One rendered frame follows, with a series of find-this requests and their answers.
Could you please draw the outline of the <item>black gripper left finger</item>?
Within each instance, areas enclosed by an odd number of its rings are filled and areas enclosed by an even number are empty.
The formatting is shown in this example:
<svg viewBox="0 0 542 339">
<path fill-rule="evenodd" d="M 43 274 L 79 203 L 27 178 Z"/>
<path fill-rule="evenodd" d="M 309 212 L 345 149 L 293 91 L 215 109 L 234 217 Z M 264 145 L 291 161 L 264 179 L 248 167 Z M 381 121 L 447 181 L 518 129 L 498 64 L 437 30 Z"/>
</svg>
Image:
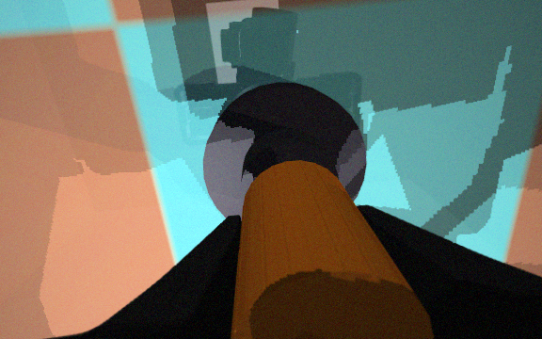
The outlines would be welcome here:
<svg viewBox="0 0 542 339">
<path fill-rule="evenodd" d="M 101 325 L 44 339 L 231 339 L 240 233 L 241 217 L 228 216 Z"/>
</svg>

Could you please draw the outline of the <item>orange cylinder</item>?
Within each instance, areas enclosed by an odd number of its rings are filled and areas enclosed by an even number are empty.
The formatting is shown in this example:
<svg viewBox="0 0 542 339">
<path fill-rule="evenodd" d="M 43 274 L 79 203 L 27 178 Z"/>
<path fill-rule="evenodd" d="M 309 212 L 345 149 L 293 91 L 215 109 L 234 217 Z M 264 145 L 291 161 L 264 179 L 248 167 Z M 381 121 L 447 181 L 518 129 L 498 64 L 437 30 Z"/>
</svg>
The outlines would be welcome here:
<svg viewBox="0 0 542 339">
<path fill-rule="evenodd" d="M 245 195 L 231 339 L 434 339 L 428 313 L 339 179 L 271 166 Z"/>
</svg>

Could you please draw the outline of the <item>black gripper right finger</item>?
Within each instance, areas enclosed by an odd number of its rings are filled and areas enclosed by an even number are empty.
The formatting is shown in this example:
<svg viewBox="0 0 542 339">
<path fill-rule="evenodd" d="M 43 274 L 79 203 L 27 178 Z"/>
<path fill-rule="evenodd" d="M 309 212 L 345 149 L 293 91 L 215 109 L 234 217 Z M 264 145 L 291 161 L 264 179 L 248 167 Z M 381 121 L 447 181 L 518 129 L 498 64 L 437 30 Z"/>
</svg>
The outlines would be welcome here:
<svg viewBox="0 0 542 339">
<path fill-rule="evenodd" d="M 434 339 L 542 339 L 542 277 L 357 208 L 428 313 Z"/>
</svg>

